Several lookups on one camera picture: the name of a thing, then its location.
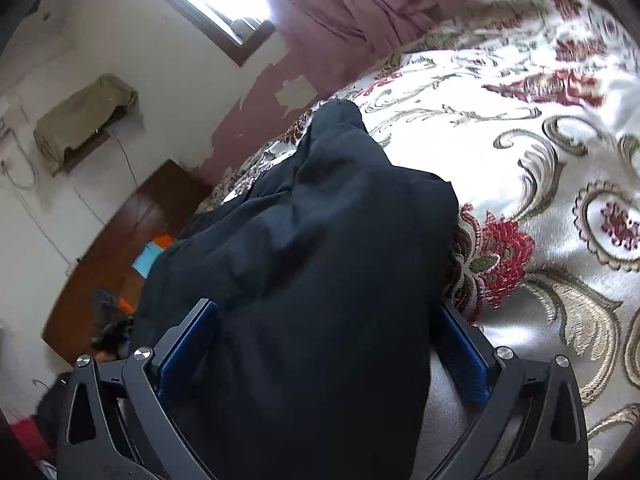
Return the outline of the dark navy padded jacket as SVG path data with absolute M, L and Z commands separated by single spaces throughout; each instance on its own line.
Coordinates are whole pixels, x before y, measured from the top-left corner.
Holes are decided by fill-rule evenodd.
M 346 100 L 320 107 L 247 192 L 190 220 L 152 266 L 132 342 L 216 304 L 170 409 L 215 477 L 410 476 L 457 223 L 451 185 L 392 165 Z

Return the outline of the orange brown blue pillow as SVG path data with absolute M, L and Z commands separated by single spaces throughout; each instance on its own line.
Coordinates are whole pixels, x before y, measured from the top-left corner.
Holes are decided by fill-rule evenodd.
M 176 241 L 175 237 L 168 234 L 154 236 L 146 244 L 142 252 L 134 259 L 134 263 L 125 273 L 122 287 L 118 293 L 119 310 L 125 314 L 134 314 L 137 311 L 142 288 L 148 278 L 155 260 Z

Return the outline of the dark wooden headboard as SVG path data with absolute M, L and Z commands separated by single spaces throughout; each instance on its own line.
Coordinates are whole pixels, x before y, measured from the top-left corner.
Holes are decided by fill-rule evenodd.
M 119 292 L 132 264 L 154 236 L 176 236 L 213 188 L 171 159 L 120 206 L 80 257 L 42 331 L 43 341 L 67 363 L 90 351 L 93 293 Z

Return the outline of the cloth covered air conditioner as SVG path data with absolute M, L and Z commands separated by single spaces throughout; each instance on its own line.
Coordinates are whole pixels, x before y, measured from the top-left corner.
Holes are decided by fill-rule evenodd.
M 112 74 L 101 75 L 44 114 L 35 146 L 51 177 L 69 172 L 90 152 L 101 131 L 134 110 L 138 92 Z

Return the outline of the floral white red bedspread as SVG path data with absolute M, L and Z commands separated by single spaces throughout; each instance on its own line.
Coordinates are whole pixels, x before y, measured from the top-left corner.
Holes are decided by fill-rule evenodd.
M 594 0 L 470 0 L 341 89 L 398 166 L 460 204 L 462 315 L 497 346 L 564 354 L 593 479 L 639 460 L 639 49 Z

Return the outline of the pink left curtain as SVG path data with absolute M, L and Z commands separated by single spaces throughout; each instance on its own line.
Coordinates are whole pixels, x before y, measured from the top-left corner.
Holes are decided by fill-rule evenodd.
M 442 17 L 436 0 L 267 0 L 291 49 L 386 55 L 413 42 Z

